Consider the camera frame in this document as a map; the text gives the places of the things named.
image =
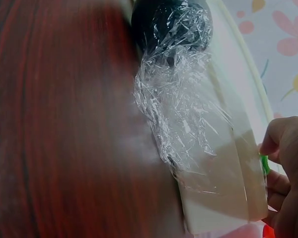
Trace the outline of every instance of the plastic wrap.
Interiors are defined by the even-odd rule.
[[[206,4],[160,4],[143,38],[135,98],[149,120],[160,157],[170,164],[175,178],[194,191],[227,194],[230,191],[217,174],[224,173],[227,179],[235,175],[230,168],[218,170],[215,142],[223,140],[223,130],[228,138],[234,125],[214,77],[211,40],[212,18]]]

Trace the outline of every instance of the finger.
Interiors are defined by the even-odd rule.
[[[268,216],[262,221],[268,226],[274,228],[279,212],[268,210]]]
[[[275,153],[270,154],[268,156],[268,159],[276,164],[281,164],[280,158],[279,158],[279,150],[277,150]]]
[[[269,123],[263,144],[260,148],[260,153],[262,155],[270,155],[277,151],[280,139],[282,138],[288,123],[288,118],[274,119]]]
[[[288,177],[273,170],[267,175],[267,187],[283,196],[287,196],[291,189]]]
[[[268,205],[274,208],[276,211],[280,211],[286,196],[283,196],[280,193],[277,193],[270,188],[267,190],[267,192],[268,192],[268,198],[267,198]]]
[[[277,218],[273,220],[276,237],[298,238],[298,191],[292,189],[286,196]]]

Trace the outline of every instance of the orange object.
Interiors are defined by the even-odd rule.
[[[263,238],[275,238],[274,229],[265,225],[263,230]]]

